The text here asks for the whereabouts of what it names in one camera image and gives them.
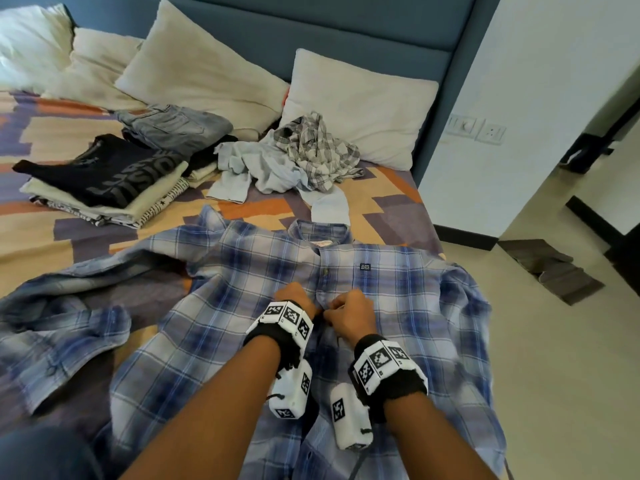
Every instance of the cable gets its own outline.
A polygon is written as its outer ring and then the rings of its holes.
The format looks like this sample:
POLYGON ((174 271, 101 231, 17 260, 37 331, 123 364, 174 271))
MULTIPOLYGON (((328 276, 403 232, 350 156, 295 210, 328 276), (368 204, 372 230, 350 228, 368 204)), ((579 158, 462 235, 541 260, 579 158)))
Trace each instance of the cable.
POLYGON ((364 463, 364 460, 366 460, 368 453, 369 453, 368 449, 360 453, 360 456, 358 457, 358 460, 356 461, 356 464, 354 465, 353 470, 351 471, 351 475, 349 475, 349 480, 355 480, 356 475, 358 474, 358 470, 364 463))

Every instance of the beige tiled floor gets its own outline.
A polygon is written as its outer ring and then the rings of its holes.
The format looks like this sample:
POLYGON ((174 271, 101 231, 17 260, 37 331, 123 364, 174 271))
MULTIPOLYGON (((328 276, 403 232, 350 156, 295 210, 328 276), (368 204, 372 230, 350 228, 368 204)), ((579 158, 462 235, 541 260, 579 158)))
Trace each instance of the beige tiled floor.
POLYGON ((495 406, 515 480, 631 480, 640 451, 640 298, 607 245, 565 202, 580 178, 556 170, 503 239, 545 239, 606 284, 565 305, 496 246, 444 243, 493 306, 495 406))

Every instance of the electrical outlet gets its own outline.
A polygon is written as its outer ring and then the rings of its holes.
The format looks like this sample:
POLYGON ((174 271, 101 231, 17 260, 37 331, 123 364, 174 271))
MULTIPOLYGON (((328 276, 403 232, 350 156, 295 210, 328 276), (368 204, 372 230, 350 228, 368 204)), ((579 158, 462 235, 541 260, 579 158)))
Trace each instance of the electrical outlet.
POLYGON ((476 141, 489 144, 502 144, 504 140, 504 133, 507 128, 504 126, 496 125, 494 123, 485 123, 483 128, 478 132, 476 141))
POLYGON ((447 122, 445 131, 456 136, 475 138, 483 124, 484 120, 471 118, 470 116, 458 116, 457 114, 452 114, 449 117, 449 122, 447 122))

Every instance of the blue headboard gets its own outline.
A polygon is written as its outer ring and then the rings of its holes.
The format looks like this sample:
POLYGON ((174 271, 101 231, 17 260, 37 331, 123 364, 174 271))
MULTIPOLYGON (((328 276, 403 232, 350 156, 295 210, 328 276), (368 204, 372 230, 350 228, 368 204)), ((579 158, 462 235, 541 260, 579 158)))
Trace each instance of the blue headboard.
MULTIPOLYGON (((500 0, 170 1, 245 59, 287 81, 300 47, 375 72, 438 81, 413 152, 419 183, 500 0)), ((144 38, 159 0, 0 0, 0 9, 60 2, 78 26, 144 38)))

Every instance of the white pillow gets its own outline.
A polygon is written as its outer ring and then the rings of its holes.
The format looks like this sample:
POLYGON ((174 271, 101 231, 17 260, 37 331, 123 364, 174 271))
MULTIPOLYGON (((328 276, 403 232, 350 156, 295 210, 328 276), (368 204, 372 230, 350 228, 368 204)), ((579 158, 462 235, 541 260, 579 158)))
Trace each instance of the white pillow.
POLYGON ((219 114, 233 124, 232 135, 256 141, 280 117, 289 85, 161 0, 147 39, 116 87, 148 104, 219 114))
POLYGON ((0 90, 42 94, 70 63, 71 27, 62 4, 0 11, 0 90))
POLYGON ((114 86, 143 41, 98 30, 76 29, 71 65, 52 79, 42 96, 70 99, 112 111, 146 107, 114 86))
POLYGON ((327 131, 357 145, 361 159, 409 170, 437 92, 433 80, 379 74, 299 48, 280 126, 317 111, 327 131))

